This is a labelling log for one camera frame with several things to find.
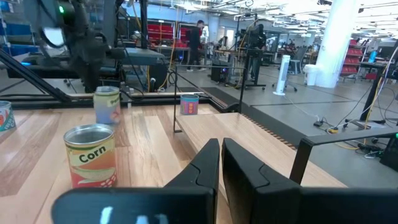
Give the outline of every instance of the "gray floor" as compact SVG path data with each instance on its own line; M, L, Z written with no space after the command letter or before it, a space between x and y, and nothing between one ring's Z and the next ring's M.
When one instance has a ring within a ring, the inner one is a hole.
M215 82L207 77L210 71L186 73L179 70L179 73L200 87L217 86ZM243 101L277 118L283 123L288 124L307 136L325 134L324 131L313 126L313 122L317 120L315 115L319 118L325 117L329 123L336 125L351 111L371 85L368 81L357 81L354 83L352 80L346 80L344 83L339 83L334 89L305 86L302 84L303 77L298 75L290 79L293 83L296 83L295 85L298 92L294 92L293 88L288 87L285 91L286 97L283 97L272 94L274 89L271 85L277 81L278 75L279 71L277 67L261 67L259 83L267 84L266 89L262 90L261 87L252 87L245 90ZM6 72L0 70L0 91L18 81L20 80L8 79ZM74 93L73 89L67 87L63 80L46 81L62 91ZM72 83L77 92L83 92L83 86L79 80L72 81ZM181 87L191 86L181 78L178 80L178 85ZM239 98L239 90L232 87L217 87L231 96L237 99ZM385 87L388 88L383 89L379 95L380 108L383 114L394 97L389 88L398 93L398 85L386 84ZM23 82L0 94L13 93L36 94L40 93L40 91L28 82ZM359 117L364 107L366 97L367 96L361 100L356 109L347 118L353 119ZM305 114L299 108L314 116ZM376 104L370 118L381 119L379 110L378 104ZM388 118L398 118L398 103L396 101L392 102L386 114ZM349 124L346 131L355 130L357 130L357 127L353 124ZM355 150L344 149L336 144L316 147L315 150L312 151L310 160L349 187L398 187L398 172L380 164L378 159L367 159L362 154L358 154Z

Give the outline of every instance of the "wooden table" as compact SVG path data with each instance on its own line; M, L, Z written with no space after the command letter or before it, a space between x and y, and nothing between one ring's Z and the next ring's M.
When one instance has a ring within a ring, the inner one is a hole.
M117 187L162 187L195 155L184 133L173 133L173 106L122 110L115 130ZM200 105L199 114L217 113ZM17 128L0 133L0 223L52 223L54 200L71 189L63 135L95 123L94 109L15 111ZM218 198L217 223L231 223Z
M178 116L177 123L198 152L211 138L232 138L250 153L289 178L296 152L239 113ZM220 192L225 188L220 172ZM345 187L330 174L308 162L302 181L310 187Z

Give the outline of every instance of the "person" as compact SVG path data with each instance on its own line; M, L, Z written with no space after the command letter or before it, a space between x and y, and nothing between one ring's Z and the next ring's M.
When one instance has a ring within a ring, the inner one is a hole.
M190 48L190 59L188 64L193 65L193 61L196 62L197 65L200 65L199 59L199 50L198 47L200 46L200 31L204 28L205 22L203 20L199 20L197 22L197 26L192 28L190 40L189 40L189 48ZM187 68L188 72L192 72L193 70L191 67Z

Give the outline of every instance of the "trash can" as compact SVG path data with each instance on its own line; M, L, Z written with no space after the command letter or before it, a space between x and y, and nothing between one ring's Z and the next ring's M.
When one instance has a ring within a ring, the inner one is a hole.
M306 65L303 69L305 74L304 84L312 86L315 85L319 69L316 65Z

